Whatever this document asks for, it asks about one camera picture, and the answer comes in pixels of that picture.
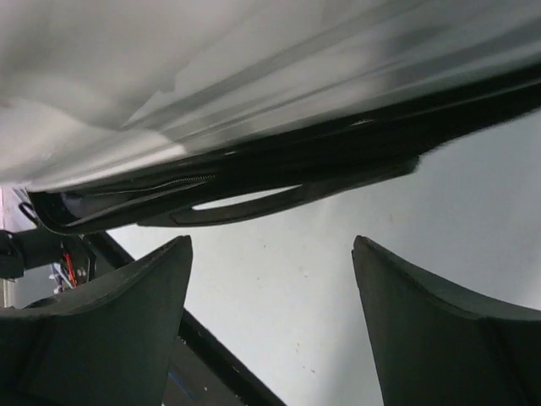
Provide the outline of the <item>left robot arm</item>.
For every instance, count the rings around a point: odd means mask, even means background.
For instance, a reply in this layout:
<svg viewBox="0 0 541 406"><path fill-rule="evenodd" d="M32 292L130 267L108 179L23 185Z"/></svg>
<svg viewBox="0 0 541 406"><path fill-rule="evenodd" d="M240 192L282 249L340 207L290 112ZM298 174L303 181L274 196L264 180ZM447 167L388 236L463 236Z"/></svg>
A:
<svg viewBox="0 0 541 406"><path fill-rule="evenodd" d="M95 276L96 256L79 237L61 236L45 228L1 231L1 278L18 279L31 269L52 264L60 265L57 278L75 288Z"/></svg>

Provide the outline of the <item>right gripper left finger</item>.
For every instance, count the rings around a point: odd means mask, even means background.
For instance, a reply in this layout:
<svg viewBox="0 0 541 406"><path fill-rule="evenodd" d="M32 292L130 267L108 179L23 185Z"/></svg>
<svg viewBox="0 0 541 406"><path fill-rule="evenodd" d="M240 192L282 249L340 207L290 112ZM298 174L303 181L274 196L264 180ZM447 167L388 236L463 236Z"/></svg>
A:
<svg viewBox="0 0 541 406"><path fill-rule="evenodd" d="M188 236L1 312L4 405L159 405L193 262Z"/></svg>

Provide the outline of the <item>white black space suitcase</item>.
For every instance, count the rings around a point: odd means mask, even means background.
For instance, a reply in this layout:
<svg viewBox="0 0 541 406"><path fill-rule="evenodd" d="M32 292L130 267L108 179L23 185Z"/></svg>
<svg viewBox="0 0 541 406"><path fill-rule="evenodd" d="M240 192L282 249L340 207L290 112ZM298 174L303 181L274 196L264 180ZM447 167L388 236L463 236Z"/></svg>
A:
<svg viewBox="0 0 541 406"><path fill-rule="evenodd" d="M537 1L1 4L1 183L60 234L266 216L539 108Z"/></svg>

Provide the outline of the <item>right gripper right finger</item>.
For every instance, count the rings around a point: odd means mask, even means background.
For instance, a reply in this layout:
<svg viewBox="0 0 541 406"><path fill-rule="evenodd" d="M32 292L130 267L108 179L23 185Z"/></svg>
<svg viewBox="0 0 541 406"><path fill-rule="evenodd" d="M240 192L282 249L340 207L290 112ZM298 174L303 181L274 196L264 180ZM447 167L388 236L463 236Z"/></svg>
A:
<svg viewBox="0 0 541 406"><path fill-rule="evenodd" d="M476 293L371 239L352 261L386 405L538 405L540 312Z"/></svg>

